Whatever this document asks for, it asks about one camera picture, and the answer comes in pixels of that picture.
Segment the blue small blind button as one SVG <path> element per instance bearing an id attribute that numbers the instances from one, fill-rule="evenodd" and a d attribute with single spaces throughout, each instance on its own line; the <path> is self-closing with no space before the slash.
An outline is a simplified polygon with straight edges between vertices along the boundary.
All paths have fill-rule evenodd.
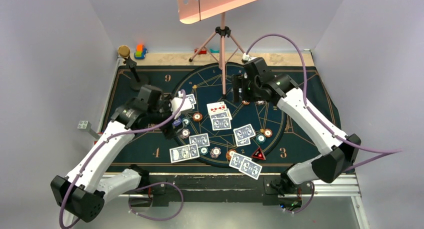
<path id="1" fill-rule="evenodd" d="M 174 126 L 174 127 L 179 127 L 179 126 L 181 126 L 182 125 L 182 119 L 181 118 L 177 118 L 176 120 L 174 120 L 173 122 L 172 122 L 172 125 Z"/>

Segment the purple chips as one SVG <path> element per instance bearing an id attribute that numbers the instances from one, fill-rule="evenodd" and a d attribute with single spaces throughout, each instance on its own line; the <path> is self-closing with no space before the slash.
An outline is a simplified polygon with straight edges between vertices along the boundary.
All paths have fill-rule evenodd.
<path id="1" fill-rule="evenodd" d="M 187 139 L 190 136 L 191 132 L 188 128 L 184 128 L 181 130 L 179 137 L 181 139 Z"/>

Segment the blue playing card deck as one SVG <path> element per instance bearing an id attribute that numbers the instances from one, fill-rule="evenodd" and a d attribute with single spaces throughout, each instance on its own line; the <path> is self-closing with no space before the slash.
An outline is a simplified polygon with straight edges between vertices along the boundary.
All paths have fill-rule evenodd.
<path id="1" fill-rule="evenodd" d="M 171 148 L 169 150 L 169 154 L 170 162 L 172 164 L 197 159 L 200 157 L 200 151 L 197 144 L 187 144 Z"/>

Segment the green poker chip stack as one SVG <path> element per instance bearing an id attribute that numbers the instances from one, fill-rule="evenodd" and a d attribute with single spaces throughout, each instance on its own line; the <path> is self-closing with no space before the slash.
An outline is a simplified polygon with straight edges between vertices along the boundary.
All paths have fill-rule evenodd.
<path id="1" fill-rule="evenodd" d="M 199 149 L 199 152 L 200 152 L 200 154 L 201 154 L 202 156 L 205 156 L 205 155 L 207 155 L 207 154 L 209 153 L 209 149 L 208 149 L 207 147 L 201 147 L 201 148 Z"/>

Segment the dealt card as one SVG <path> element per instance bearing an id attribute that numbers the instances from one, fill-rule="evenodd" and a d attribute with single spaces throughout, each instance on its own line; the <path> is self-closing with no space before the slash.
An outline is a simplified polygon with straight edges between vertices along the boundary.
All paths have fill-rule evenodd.
<path id="1" fill-rule="evenodd" d="M 246 124 L 244 126 L 233 129 L 234 137 L 236 141 L 240 142 L 245 139 L 250 139 L 256 136 L 256 131 L 252 124 Z"/>
<path id="2" fill-rule="evenodd" d="M 185 97 L 186 97 L 186 99 L 188 99 L 190 101 L 191 108 L 194 110 L 195 107 L 196 107 L 196 104 L 197 104 L 195 95 L 192 93 L 192 94 L 186 95 Z"/>

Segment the purple white poker chip stack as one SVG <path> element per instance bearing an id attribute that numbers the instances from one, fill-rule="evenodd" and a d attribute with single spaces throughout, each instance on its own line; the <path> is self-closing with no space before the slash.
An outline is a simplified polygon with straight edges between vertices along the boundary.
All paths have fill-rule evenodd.
<path id="1" fill-rule="evenodd" d="M 216 159 L 221 155 L 221 153 L 222 151 L 219 147 L 214 147 L 210 150 L 210 157 Z"/>

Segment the orange poker chip stack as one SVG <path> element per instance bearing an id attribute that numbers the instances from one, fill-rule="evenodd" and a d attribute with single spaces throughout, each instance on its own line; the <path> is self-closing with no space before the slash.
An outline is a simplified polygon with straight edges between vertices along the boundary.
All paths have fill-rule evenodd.
<path id="1" fill-rule="evenodd" d="M 231 158 L 233 157 L 234 153 L 236 153 L 237 151 L 235 149 L 230 149 L 226 152 L 225 154 L 225 158 L 230 161 Z"/>

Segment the red triangle dealer marker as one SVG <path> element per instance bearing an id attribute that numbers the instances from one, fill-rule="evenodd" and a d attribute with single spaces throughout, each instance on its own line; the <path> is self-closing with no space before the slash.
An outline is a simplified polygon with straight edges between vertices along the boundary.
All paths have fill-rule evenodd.
<path id="1" fill-rule="evenodd" d="M 266 160 L 266 156 L 265 156 L 263 150 L 260 147 L 258 147 L 253 152 L 253 154 L 251 155 L 251 158 L 252 159 L 256 159 L 256 160 L 262 160 L 262 161 L 265 161 Z"/>

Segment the dealer seat card one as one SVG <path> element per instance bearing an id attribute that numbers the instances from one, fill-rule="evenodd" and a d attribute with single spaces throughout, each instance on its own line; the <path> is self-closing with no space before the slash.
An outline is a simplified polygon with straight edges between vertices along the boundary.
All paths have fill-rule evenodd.
<path id="1" fill-rule="evenodd" d="M 231 160 L 229 161 L 229 167 L 239 170 L 242 166 L 242 162 L 244 159 L 249 161 L 252 160 L 250 157 L 235 152 Z"/>

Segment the dealer seat card two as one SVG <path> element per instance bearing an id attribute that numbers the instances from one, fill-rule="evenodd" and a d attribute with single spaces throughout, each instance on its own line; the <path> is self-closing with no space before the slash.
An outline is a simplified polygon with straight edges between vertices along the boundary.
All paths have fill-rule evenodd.
<path id="1" fill-rule="evenodd" d="M 262 168 L 263 167 L 260 164 L 257 164 L 245 158 L 241 162 L 239 171 L 255 180 L 258 180 L 261 174 Z"/>

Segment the red toy block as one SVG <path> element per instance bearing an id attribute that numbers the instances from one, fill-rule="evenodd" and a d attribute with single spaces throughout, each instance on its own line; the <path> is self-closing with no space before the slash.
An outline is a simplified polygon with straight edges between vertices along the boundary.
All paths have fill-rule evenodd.
<path id="1" fill-rule="evenodd" d="M 195 53 L 197 53 L 197 51 L 199 51 L 199 53 L 198 53 L 199 55 L 205 55 L 205 54 L 207 54 L 207 50 L 205 48 L 203 48 L 201 50 L 199 50 L 198 48 L 196 48 L 194 50 Z"/>

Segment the dark green poker mat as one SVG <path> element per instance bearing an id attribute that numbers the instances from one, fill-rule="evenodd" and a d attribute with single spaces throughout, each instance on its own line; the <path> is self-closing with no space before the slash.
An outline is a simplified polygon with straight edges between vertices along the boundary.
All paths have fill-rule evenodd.
<path id="1" fill-rule="evenodd" d="M 167 94 L 175 94 L 174 89 L 177 84 L 176 81 L 168 81 L 166 79 L 167 74 L 178 68 L 181 68 L 184 72 L 189 72 L 199 67 L 195 65 L 143 65 L 137 66 L 136 70 L 140 76 L 147 76 L 150 84 L 162 89 L 165 96 Z M 317 68 L 315 66 L 306 66 L 306 70 L 307 98 L 326 118 L 341 128 L 338 109 L 330 99 Z M 120 66 L 117 69 L 103 124 L 99 132 L 103 132 L 106 129 L 110 117 L 117 107 L 138 95 L 138 92 L 131 90 L 129 86 L 130 77 L 132 78 L 132 76 L 131 71 L 126 69 L 125 66 Z M 285 147 L 287 154 L 285 159 L 287 165 L 266 168 L 261 164 L 262 173 L 282 173 L 285 168 L 292 164 L 304 162 L 319 155 L 313 141 L 289 116 L 287 116 L 285 133 L 286 139 L 282 145 Z M 227 168 L 202 169 L 199 166 L 190 168 L 187 165 L 183 165 L 184 161 L 171 163 L 169 150 L 188 142 L 188 138 L 174 137 L 173 139 L 165 139 L 159 129 L 137 134 L 118 154 L 107 172 L 118 173 L 129 165 L 137 164 L 151 173 L 238 173 L 238 170 L 229 166 Z"/>

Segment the colourful toy blocks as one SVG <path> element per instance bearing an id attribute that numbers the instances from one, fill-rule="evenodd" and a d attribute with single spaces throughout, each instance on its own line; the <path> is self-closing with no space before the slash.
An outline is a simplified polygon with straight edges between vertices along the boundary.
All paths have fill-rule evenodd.
<path id="1" fill-rule="evenodd" d="M 138 44 L 135 48 L 134 58 L 143 60 L 146 57 L 147 49 L 144 44 Z"/>

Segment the grey toy brick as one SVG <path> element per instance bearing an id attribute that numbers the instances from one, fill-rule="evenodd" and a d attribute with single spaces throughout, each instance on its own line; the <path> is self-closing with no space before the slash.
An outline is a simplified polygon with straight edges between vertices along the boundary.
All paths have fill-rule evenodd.
<path id="1" fill-rule="evenodd" d="M 92 124 L 88 120 L 80 120 L 78 122 L 77 129 L 82 132 L 91 132 Z"/>

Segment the gold round lid jar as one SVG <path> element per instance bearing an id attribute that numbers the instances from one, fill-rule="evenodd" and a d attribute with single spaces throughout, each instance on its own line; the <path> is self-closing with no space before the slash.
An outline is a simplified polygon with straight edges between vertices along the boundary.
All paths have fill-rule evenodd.
<path id="1" fill-rule="evenodd" d="M 128 58 L 131 54 L 131 50 L 127 45 L 120 45 L 117 49 L 117 53 L 122 58 Z"/>

